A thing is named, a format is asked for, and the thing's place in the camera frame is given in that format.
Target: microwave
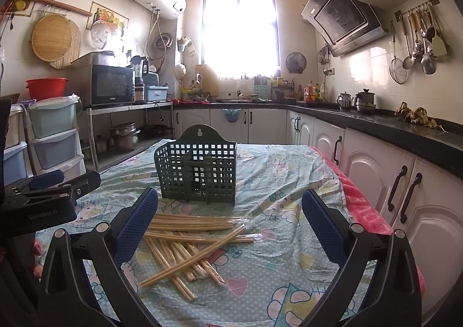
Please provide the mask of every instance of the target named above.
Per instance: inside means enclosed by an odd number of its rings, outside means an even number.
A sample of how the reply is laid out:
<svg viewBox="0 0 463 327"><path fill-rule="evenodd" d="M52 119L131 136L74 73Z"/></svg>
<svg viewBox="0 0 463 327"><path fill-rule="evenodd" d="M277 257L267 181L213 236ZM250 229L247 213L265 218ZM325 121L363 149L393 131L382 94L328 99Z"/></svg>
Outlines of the microwave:
<svg viewBox="0 0 463 327"><path fill-rule="evenodd" d="M68 79L68 92L80 96L84 107L130 105L135 101L133 69L102 64L71 66Z"/></svg>

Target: pink cloth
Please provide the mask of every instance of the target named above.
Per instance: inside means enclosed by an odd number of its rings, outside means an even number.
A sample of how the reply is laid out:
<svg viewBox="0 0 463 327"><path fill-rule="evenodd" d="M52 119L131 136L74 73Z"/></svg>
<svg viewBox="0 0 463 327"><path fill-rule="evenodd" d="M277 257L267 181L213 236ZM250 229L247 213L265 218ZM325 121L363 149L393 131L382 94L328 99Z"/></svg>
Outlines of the pink cloth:
<svg viewBox="0 0 463 327"><path fill-rule="evenodd" d="M323 157L326 164L332 169L343 184L344 195L346 196L346 206L354 221L362 224L363 227L370 233L392 234L394 231L392 227L378 213L378 211L371 206L352 181L316 148L312 147L312 149L317 151L318 154ZM421 294L423 295L426 290L425 279L418 267L416 267L416 270L418 272Z"/></svg>

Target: wicker basket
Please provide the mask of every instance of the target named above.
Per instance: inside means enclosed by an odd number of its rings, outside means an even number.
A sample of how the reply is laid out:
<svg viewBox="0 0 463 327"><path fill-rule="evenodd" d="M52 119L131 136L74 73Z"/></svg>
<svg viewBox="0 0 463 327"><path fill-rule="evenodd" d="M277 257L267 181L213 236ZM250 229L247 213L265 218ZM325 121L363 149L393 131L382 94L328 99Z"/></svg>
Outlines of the wicker basket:
<svg viewBox="0 0 463 327"><path fill-rule="evenodd" d="M154 162L163 198L235 204L236 142L206 124L159 147Z"/></svg>

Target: countertop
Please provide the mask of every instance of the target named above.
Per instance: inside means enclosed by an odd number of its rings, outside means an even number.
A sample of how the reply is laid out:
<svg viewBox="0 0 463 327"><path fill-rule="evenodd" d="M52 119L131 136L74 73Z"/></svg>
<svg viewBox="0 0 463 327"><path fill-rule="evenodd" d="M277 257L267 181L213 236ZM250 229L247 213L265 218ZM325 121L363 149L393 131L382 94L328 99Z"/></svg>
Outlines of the countertop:
<svg viewBox="0 0 463 327"><path fill-rule="evenodd" d="M341 128L350 128L378 138L419 156L463 180L463 135L401 122L387 115L341 112L335 104L311 106L272 103L211 103L179 105L175 109L287 109L311 115Z"/></svg>

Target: range hood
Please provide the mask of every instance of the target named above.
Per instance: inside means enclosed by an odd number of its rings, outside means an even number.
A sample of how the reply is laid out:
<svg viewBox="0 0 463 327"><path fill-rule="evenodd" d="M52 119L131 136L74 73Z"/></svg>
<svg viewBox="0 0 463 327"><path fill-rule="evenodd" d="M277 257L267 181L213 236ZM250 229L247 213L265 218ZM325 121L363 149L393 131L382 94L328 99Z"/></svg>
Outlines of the range hood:
<svg viewBox="0 0 463 327"><path fill-rule="evenodd" d="M309 0L302 11L334 57L387 34L372 6L358 0Z"/></svg>

